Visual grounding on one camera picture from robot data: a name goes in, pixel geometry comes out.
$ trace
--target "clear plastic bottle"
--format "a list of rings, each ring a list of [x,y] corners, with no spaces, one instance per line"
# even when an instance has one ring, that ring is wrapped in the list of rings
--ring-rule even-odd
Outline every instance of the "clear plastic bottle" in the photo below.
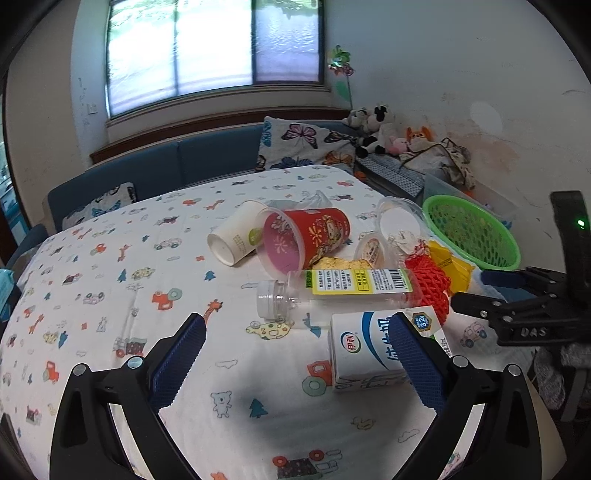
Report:
[[[398,269],[292,271],[287,281],[260,281],[256,296],[262,319],[308,329],[328,328],[333,313],[409,308],[423,298],[413,273]]]

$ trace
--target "red plastic cup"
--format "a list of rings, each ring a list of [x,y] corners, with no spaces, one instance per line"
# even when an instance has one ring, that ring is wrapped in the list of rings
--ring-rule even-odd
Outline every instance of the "red plastic cup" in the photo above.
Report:
[[[292,270],[306,270],[349,238],[347,216],[336,208],[278,210],[259,213],[256,253],[273,278]]]

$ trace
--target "milk carton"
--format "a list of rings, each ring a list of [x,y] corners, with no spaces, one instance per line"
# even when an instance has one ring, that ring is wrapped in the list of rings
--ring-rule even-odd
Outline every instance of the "milk carton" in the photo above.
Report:
[[[330,324],[330,356],[335,391],[397,385],[408,380],[388,337],[389,318],[402,312],[424,337],[452,355],[433,307],[336,313]]]

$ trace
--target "basket rim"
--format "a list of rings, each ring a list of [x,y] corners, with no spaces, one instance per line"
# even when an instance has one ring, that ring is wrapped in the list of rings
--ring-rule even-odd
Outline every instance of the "basket rim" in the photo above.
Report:
[[[439,201],[441,201],[443,199],[452,199],[451,203],[456,203],[456,204],[459,203],[461,205],[465,205],[466,207],[468,207],[468,209],[479,210],[482,213],[484,213],[484,216],[486,216],[491,221],[491,223],[495,224],[497,226],[497,228],[503,232],[503,235],[506,237],[506,239],[509,240],[509,243],[513,246],[513,249],[515,251],[515,257],[516,257],[515,261],[507,267],[499,267],[498,265],[493,265],[488,262],[485,262],[484,260],[481,260],[480,258],[474,257],[474,255],[469,254],[463,248],[460,248],[459,246],[454,244],[451,241],[451,239],[449,239],[447,237],[447,235],[445,233],[443,233],[437,227],[437,225],[435,225],[435,222],[433,222],[433,220],[431,219],[431,214],[429,212],[429,208],[432,206],[433,203],[438,203]],[[519,245],[517,244],[515,237],[513,237],[513,234],[509,230],[507,230],[505,225],[503,225],[499,220],[497,220],[497,218],[495,218],[494,215],[492,215],[490,212],[487,212],[485,209],[481,208],[480,206],[478,206],[466,199],[462,199],[460,197],[456,197],[453,195],[433,195],[433,196],[429,197],[427,200],[425,200],[425,202],[423,203],[423,213],[425,215],[425,220],[427,221],[427,226],[433,231],[433,233],[435,233],[435,235],[437,235],[447,245],[452,247],[461,256],[463,256],[464,258],[467,258],[471,262],[475,263],[480,269],[482,269],[482,270],[513,271],[519,267],[519,264],[521,263],[521,250],[519,249]]]

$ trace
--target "tablecloth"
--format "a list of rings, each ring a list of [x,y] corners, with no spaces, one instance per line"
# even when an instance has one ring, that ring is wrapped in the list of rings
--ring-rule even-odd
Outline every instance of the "tablecloth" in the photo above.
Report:
[[[146,355],[191,312],[208,319],[207,341],[170,407],[160,411],[180,450],[203,478],[289,478],[286,460],[307,459],[309,478],[390,479],[434,418],[406,383],[359,393],[310,396],[302,382],[327,365],[327,331],[292,328],[266,340],[247,328],[255,287],[269,278],[250,255],[227,267],[206,237],[246,199],[301,200],[322,190],[351,223],[338,255],[352,258],[374,228],[381,195],[342,170],[307,166],[234,177],[135,203],[60,232],[43,243],[22,276],[23,295],[0,347],[0,412],[11,415],[27,461],[48,478],[55,415],[74,365],[118,367]],[[494,331],[452,313],[444,330],[454,354],[477,367],[526,368],[528,350],[496,346]],[[471,347],[460,340],[484,329]],[[150,473],[120,407],[114,415],[136,472]],[[461,461],[467,427],[447,470]]]

